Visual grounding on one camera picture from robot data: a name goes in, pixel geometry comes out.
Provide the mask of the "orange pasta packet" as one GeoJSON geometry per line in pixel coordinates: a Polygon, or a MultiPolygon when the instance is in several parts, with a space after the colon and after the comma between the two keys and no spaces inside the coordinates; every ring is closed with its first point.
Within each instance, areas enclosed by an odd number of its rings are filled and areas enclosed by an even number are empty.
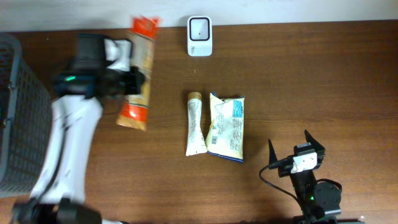
{"type": "Polygon", "coordinates": [[[126,95],[116,123],[121,126],[147,129],[150,101],[150,80],[154,62],[155,37],[159,28],[159,17],[133,17],[127,36],[133,43],[130,67],[139,72],[141,92],[126,95]]]}

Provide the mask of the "yellow snack bag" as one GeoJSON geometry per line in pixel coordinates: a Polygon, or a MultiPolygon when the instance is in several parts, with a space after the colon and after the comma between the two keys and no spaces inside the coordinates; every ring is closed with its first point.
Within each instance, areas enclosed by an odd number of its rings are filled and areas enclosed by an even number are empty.
{"type": "Polygon", "coordinates": [[[245,97],[219,98],[210,93],[211,124],[205,140],[207,153],[243,162],[245,97]]]}

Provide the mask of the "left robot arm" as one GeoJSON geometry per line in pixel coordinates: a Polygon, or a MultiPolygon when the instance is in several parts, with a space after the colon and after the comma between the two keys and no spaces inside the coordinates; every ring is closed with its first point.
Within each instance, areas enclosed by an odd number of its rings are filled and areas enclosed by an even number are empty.
{"type": "Polygon", "coordinates": [[[7,88],[1,89],[1,196],[28,194],[12,223],[104,223],[85,205],[85,173],[101,100],[141,92],[144,74],[130,64],[133,43],[80,34],[74,56],[55,77],[55,99],[27,71],[18,41],[7,88]]]}

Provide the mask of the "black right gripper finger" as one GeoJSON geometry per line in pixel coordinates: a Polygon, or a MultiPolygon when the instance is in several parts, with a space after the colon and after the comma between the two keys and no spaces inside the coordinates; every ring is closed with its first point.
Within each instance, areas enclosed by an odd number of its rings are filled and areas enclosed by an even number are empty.
{"type": "Polygon", "coordinates": [[[319,156],[325,155],[325,148],[307,131],[304,131],[305,139],[309,142],[319,156]]]}
{"type": "Polygon", "coordinates": [[[274,147],[272,145],[272,141],[268,139],[269,145],[269,168],[277,168],[279,166],[279,161],[277,159],[274,147]]]}

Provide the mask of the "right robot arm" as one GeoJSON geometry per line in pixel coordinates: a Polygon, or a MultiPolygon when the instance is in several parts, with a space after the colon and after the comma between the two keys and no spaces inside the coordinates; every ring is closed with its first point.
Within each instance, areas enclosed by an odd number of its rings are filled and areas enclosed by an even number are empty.
{"type": "Polygon", "coordinates": [[[268,169],[277,169],[278,175],[290,177],[295,193],[290,194],[298,203],[302,215],[293,217],[294,223],[336,223],[341,213],[342,186],[330,179],[316,179],[313,171],[324,160],[325,148],[307,131],[306,142],[294,146],[294,153],[278,160],[271,140],[268,169]]]}

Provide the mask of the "white tube with tan cap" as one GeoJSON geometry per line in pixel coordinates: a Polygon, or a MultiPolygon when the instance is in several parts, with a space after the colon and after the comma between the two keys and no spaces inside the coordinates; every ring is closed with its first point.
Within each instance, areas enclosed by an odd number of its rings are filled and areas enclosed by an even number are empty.
{"type": "Polygon", "coordinates": [[[206,153],[206,144],[201,131],[201,93],[191,92],[188,94],[188,137],[186,156],[194,156],[206,153]]]}

